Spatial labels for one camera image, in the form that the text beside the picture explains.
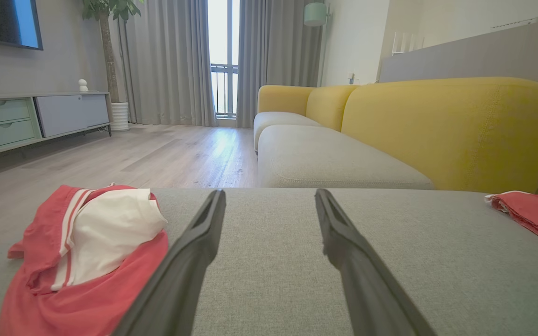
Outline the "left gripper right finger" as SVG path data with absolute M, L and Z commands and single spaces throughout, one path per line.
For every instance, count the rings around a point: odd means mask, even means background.
M 341 274 L 356 336 L 433 336 L 435 331 L 333 194 L 315 193 L 323 253 Z

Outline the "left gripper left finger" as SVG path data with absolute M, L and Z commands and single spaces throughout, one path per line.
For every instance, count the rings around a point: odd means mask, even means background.
M 208 266 L 215 259 L 226 193 L 213 190 L 171 246 L 114 336 L 189 336 Z

